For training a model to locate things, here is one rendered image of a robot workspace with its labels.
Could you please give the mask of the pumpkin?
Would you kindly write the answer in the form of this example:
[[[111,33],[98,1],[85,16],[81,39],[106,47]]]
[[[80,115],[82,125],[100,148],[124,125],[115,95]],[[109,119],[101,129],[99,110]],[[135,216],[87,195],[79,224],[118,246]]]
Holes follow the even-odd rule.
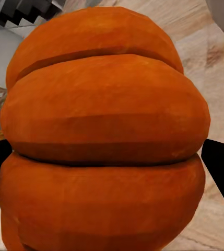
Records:
[[[6,90],[8,251],[161,251],[192,221],[210,113],[148,16],[98,6],[53,17],[18,46]]]

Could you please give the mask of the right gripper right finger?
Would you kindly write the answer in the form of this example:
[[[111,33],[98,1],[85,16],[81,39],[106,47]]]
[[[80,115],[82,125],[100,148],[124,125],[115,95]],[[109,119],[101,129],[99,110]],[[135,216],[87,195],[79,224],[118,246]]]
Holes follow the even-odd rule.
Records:
[[[201,159],[224,197],[224,143],[206,139]]]

